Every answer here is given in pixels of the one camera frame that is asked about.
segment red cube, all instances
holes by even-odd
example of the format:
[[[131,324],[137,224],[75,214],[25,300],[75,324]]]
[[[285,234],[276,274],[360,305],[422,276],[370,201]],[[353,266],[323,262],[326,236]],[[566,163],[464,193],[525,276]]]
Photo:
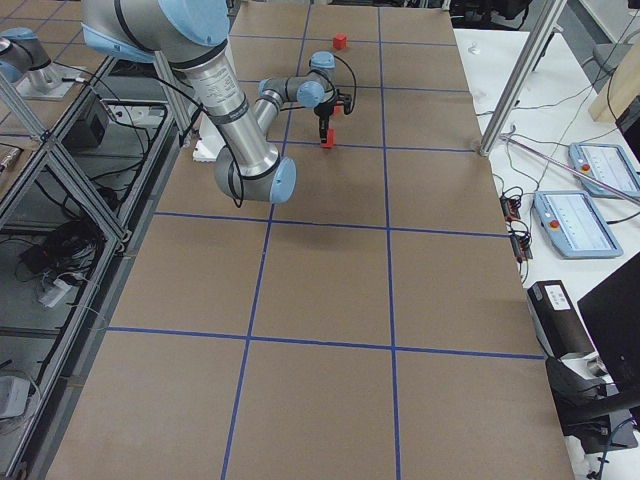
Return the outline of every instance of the red cube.
[[[336,50],[347,48],[347,36],[344,33],[338,33],[333,37],[333,48]]]

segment blue joint cap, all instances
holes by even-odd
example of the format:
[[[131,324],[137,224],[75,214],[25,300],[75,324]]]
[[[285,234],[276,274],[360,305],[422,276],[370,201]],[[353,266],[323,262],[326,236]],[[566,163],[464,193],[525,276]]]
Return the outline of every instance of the blue joint cap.
[[[82,24],[84,33],[84,41],[94,50],[105,55],[130,60],[132,62],[153,63],[156,57],[149,52],[144,52],[139,48],[121,42],[120,40],[110,37],[84,23]]]
[[[309,80],[298,87],[296,98],[303,107],[314,108],[322,102],[324,93],[324,87],[320,83]]]
[[[9,83],[16,83],[22,78],[22,73],[10,63],[0,61],[0,73]]]
[[[198,45],[215,47],[229,34],[226,0],[158,0],[171,25]]]
[[[291,198],[296,188],[296,164],[289,157],[282,157],[280,165],[273,175],[269,201],[284,203]]]
[[[38,36],[27,27],[10,28],[0,33],[0,36],[7,40],[37,40]]]
[[[336,68],[336,59],[333,57],[331,52],[316,52],[311,55],[311,60],[309,61],[309,66],[311,68],[324,68],[324,69],[332,69]]]

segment red block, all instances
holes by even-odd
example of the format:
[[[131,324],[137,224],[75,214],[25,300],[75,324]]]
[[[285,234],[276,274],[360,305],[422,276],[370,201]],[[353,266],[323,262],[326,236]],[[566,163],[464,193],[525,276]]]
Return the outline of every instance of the red block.
[[[322,148],[333,148],[336,143],[336,131],[333,128],[327,130],[327,141],[326,143],[321,143],[320,146]]]
[[[336,50],[347,48],[347,36],[344,33],[338,33],[333,37],[333,48]]]

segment plug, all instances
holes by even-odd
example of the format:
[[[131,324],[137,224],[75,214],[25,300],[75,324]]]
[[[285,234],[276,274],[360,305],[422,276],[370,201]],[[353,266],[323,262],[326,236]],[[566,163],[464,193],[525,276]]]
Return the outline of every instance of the plug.
[[[47,288],[40,298],[38,298],[38,302],[46,308],[53,308],[69,293],[69,290],[71,290],[71,285],[57,278],[53,281],[53,285]]]

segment black box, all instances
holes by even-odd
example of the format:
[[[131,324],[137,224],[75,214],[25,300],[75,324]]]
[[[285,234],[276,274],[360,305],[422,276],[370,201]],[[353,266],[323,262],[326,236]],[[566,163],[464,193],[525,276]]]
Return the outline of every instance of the black box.
[[[560,280],[536,282],[527,294],[538,339],[548,354],[568,360],[595,351]]]

